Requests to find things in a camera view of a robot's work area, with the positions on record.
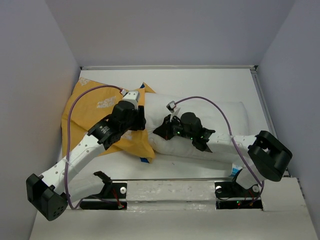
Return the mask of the white pillow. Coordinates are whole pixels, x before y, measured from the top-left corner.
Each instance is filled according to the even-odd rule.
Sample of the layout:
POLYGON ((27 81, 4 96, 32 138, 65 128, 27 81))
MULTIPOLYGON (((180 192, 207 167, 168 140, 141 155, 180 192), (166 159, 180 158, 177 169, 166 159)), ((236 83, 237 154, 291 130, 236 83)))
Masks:
MULTIPOLYGON (((163 123, 164 118, 170 114, 166 105, 171 101, 177 102, 180 99, 180 97, 173 95, 145 94, 145 128, 148 132, 148 142, 153 150, 164 155, 236 164, 244 167, 245 165, 234 148, 232 153, 226 153, 221 150, 215 150, 213 153, 199 151, 192 145, 191 140, 179 136, 175 136, 171 140, 165 140, 153 133, 163 123)), ((242 102, 217 102, 216 104, 225 114, 233 135, 250 135, 249 119, 242 102)), ((177 106, 180 107, 178 117, 181 117, 186 112, 192 112, 200 119, 203 127, 215 130, 218 134, 229 133, 222 113, 211 103, 203 99, 189 99, 179 103, 177 106)))

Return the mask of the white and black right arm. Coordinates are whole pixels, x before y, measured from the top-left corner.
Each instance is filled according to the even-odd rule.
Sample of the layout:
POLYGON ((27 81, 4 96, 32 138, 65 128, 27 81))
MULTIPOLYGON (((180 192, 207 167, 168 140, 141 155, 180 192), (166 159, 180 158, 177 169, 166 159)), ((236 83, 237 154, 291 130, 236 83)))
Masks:
POLYGON ((174 137, 191 140, 201 152, 238 154, 244 168, 230 183, 235 196, 242 196, 254 185, 262 186, 265 180, 279 182, 293 157, 292 152, 268 131, 243 136, 217 133, 203 127, 192 112, 183 113, 181 117, 169 114, 153 133, 166 141, 174 137))

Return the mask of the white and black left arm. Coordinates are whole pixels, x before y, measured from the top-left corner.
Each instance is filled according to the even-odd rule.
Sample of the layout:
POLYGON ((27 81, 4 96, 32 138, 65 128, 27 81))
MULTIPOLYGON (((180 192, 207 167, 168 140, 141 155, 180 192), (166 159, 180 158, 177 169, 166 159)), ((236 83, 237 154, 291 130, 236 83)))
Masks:
POLYGON ((65 184, 91 160, 118 142, 127 131, 142 131, 145 125, 144 106, 126 100, 119 101, 111 114, 88 130, 68 156, 41 175, 33 173, 26 179, 28 201, 48 221, 55 220, 70 202, 70 194, 65 184))

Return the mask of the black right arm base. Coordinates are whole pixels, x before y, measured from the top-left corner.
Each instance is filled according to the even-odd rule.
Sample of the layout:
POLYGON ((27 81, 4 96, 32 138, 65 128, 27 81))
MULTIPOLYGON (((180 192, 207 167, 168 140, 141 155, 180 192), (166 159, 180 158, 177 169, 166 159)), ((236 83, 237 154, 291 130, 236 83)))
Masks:
POLYGON ((217 210, 263 209, 259 184, 245 189, 235 180, 217 181, 214 183, 214 194, 217 210))

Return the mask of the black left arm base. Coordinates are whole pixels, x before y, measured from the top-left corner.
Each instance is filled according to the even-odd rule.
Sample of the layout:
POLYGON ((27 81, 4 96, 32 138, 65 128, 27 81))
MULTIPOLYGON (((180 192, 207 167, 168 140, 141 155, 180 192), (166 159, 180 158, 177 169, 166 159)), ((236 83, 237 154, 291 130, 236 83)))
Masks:
POLYGON ((102 171, 97 171, 94 175, 102 180, 103 188, 100 193, 84 198, 79 208, 82 210, 126 210, 127 182, 113 181, 102 171))

